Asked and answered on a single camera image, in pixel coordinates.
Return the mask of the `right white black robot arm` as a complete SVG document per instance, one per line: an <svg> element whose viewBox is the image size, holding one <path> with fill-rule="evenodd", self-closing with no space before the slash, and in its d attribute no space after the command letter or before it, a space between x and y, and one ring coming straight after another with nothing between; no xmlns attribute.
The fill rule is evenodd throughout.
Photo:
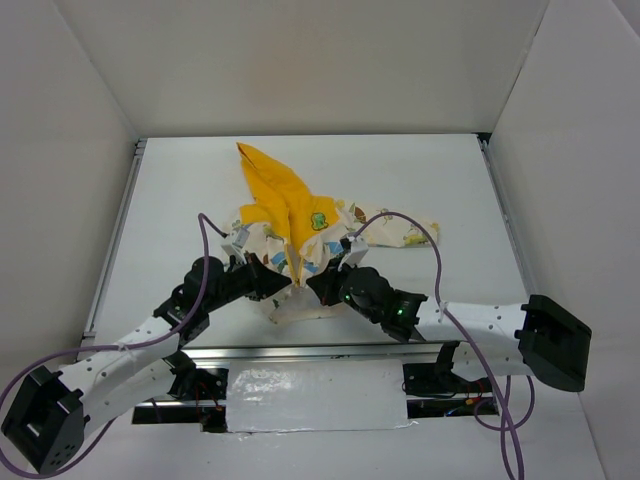
<svg viewBox="0 0 640 480"><path fill-rule="evenodd" d="M533 376L565 392L585 388L591 329L560 304L439 302L393 288L372 267L329 267L308 282L324 306L344 305L401 342L440 343L437 384L457 391L489 374Z"/></svg>

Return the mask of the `yellow hooded printed kids jacket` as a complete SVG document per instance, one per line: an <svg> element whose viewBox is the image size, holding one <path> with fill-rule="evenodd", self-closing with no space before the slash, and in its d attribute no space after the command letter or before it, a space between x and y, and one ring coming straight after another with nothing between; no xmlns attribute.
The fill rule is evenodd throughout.
<svg viewBox="0 0 640 480"><path fill-rule="evenodd" d="M253 202L239 207L223 230L230 233L248 225L251 253L270 270L291 279L291 285L265 300L264 311L275 325L338 314L338 306L320 304L307 280L338 258L340 240L370 218L379 217L364 231L364 239L373 247L426 247L439 237L436 222L420 218L427 231L422 233L382 206L315 195L285 164L251 145L238 142L236 146Z"/></svg>

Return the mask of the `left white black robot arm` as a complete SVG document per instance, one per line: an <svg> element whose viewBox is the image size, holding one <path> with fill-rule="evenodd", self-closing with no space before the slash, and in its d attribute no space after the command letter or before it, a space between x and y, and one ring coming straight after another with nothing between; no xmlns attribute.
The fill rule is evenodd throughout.
<svg viewBox="0 0 640 480"><path fill-rule="evenodd" d="M141 402L212 397L216 376L198 368L184 347L208 327L211 312L242 297L266 299L290 283L254 254L229 265L197 259L152 316L108 350L56 372L33 369L2 423L3 435L47 477L97 428Z"/></svg>

